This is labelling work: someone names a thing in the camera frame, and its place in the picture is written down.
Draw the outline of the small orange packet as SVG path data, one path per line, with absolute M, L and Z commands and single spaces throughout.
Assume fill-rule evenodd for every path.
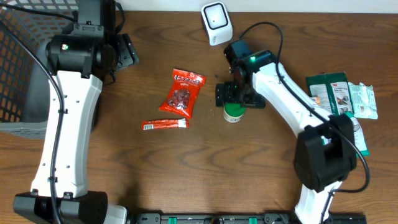
M 320 102 L 320 97 L 319 96 L 311 97 L 310 99 L 312 100 L 312 105 L 313 106 L 321 107 L 321 102 Z

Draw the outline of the red snack bag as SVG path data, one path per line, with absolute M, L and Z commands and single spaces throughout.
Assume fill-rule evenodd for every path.
M 175 68 L 172 78 L 173 85 L 159 110 L 191 119 L 200 89 L 206 83 L 206 76 Z

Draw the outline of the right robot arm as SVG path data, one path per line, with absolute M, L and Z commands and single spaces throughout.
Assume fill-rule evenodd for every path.
M 233 81 L 216 87 L 216 105 L 264 108 L 270 103 L 294 132 L 294 170 L 302 183 L 294 208 L 299 223 L 326 223 L 334 194 L 357 166 L 351 119 L 316 106 L 269 50 L 227 48 Z

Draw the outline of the green 3M product package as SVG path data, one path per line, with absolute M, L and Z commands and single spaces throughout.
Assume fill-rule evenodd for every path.
M 324 73 L 306 78 L 308 92 L 318 98 L 318 105 L 335 116 L 346 114 L 353 122 L 354 142 L 363 156 L 370 152 L 364 138 L 363 129 L 354 117 L 348 80 L 345 72 Z

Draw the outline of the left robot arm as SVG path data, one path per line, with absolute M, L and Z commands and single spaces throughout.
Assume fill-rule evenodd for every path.
M 34 223 L 132 223 L 129 210 L 88 188 L 87 157 L 105 74 L 139 61 L 127 34 L 56 35 L 47 44 L 50 106 L 44 149 L 14 211 Z

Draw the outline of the teal tissue packet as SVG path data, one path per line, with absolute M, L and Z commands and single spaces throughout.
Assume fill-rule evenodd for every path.
M 373 86 L 366 86 L 363 83 L 355 85 L 349 82 L 348 87 L 351 94 L 354 116 L 362 119 L 378 119 Z

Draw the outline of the red stick packet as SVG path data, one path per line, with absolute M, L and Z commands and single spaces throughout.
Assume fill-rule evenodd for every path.
M 169 129 L 169 128 L 188 128 L 189 122 L 186 118 L 182 119 L 157 119 L 152 121 L 143 121 L 142 130 Z

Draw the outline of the green-lid seasoning jar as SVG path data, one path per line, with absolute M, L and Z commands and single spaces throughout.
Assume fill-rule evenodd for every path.
M 226 103 L 224 105 L 223 116 L 227 122 L 237 123 L 242 119 L 245 112 L 246 108 L 242 107 L 239 103 Z

